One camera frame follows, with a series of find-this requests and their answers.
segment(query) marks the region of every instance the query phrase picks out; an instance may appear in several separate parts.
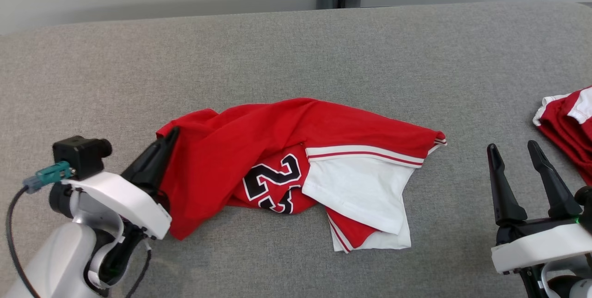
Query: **black cable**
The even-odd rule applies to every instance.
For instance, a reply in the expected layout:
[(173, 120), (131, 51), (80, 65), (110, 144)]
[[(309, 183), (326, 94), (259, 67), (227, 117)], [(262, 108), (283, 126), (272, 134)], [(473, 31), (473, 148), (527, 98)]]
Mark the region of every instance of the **black cable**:
[(23, 266), (21, 266), (21, 262), (19, 262), (19, 257), (17, 256), (17, 251), (14, 249), (14, 241), (12, 238), (12, 213), (14, 212), (14, 206), (17, 204), (19, 197), (21, 197), (21, 195), (23, 195), (27, 190), (28, 186), (24, 186), (21, 190), (19, 190), (17, 195), (14, 196), (10, 202), (10, 205), (8, 206), (8, 214), (6, 214), (6, 239), (8, 241), (8, 251), (10, 252), (12, 262), (17, 269), (17, 273), (19, 277), (21, 277), (21, 281), (23, 281), (23, 284), (29, 290), (33, 298), (41, 298), (35, 289), (33, 289), (31, 282), (23, 270)]
[(131, 295), (134, 294), (134, 292), (136, 292), (136, 289), (138, 289), (140, 282), (142, 281), (142, 279), (144, 279), (144, 275), (146, 275), (146, 270), (148, 270), (148, 266), (150, 266), (150, 259), (151, 258), (152, 258), (152, 250), (149, 249), (148, 256), (146, 256), (146, 262), (144, 263), (144, 268), (142, 268), (142, 272), (140, 273), (140, 276), (138, 276), (138, 279), (136, 279), (136, 282), (134, 283), (134, 286), (131, 287), (131, 290), (129, 292), (127, 292), (127, 295), (125, 296), (125, 298), (131, 298)]

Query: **teal cable connector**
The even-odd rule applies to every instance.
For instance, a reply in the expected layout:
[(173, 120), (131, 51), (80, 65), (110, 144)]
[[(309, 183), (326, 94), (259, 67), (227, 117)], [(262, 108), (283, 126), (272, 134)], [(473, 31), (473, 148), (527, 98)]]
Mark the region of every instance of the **teal cable connector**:
[(63, 179), (70, 178), (72, 175), (73, 172), (70, 169), (70, 164), (67, 161), (60, 161), (50, 167), (36, 171), (34, 176), (23, 180), (23, 186), (28, 187), (28, 194), (32, 194), (45, 185), (60, 182)]

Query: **gray fabric tablecloth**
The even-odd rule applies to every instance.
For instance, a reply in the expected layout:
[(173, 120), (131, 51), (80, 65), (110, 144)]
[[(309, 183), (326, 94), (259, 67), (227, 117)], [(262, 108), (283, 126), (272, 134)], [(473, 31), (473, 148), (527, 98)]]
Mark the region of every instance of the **gray fabric tablecloth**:
[[(153, 243), (136, 297), (526, 297), (497, 274), (486, 146), (497, 143), (516, 198), (546, 215), (527, 140), (583, 185), (531, 123), (544, 96), (592, 83), (592, 10), (569, 3), (477, 3), (260, 13), (64, 25), (0, 37), (0, 209), (52, 163), (51, 144), (107, 138), (121, 172), (170, 119), (203, 108), (300, 96), (442, 130), (449, 146), (404, 191), (413, 247), (332, 250), (322, 207), (281, 216), (227, 207), (180, 242)], [(49, 188), (19, 201), (28, 262), (66, 222)], [(144, 260), (138, 249), (123, 297)], [(16, 278), (0, 243), (0, 294)]]

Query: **black number with white outline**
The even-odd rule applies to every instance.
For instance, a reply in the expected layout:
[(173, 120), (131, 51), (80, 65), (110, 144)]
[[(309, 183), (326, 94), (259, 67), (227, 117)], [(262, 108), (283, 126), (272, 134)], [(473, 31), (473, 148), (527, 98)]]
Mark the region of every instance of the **black number with white outline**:
[[(265, 164), (259, 164), (249, 170), (247, 175), (243, 178), (243, 185), (249, 201), (257, 199), (269, 192), (267, 180), (273, 182), (278, 186), (289, 184), (300, 179), (302, 173), (298, 166), (298, 160), (292, 154), (287, 155), (281, 160), (282, 167), (287, 168), (288, 172), (275, 171)], [(277, 203), (273, 203), (271, 196), (265, 197), (259, 201), (259, 206), (263, 209), (269, 209), (277, 213), (291, 214), (294, 206), (292, 204), (292, 188), (300, 186), (290, 186), (289, 190), (284, 194), (284, 197)]]

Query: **red and white garment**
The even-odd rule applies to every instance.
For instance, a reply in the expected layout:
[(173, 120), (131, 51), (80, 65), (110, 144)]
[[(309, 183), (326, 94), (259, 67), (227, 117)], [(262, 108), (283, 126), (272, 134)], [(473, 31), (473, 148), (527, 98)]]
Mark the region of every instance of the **red and white garment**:
[(543, 98), (532, 122), (549, 137), (592, 185), (592, 87)]
[(225, 205), (300, 213), (325, 205), (335, 251), (411, 246), (402, 191), (440, 131), (314, 99), (203, 110), (180, 134), (161, 188), (183, 239)]

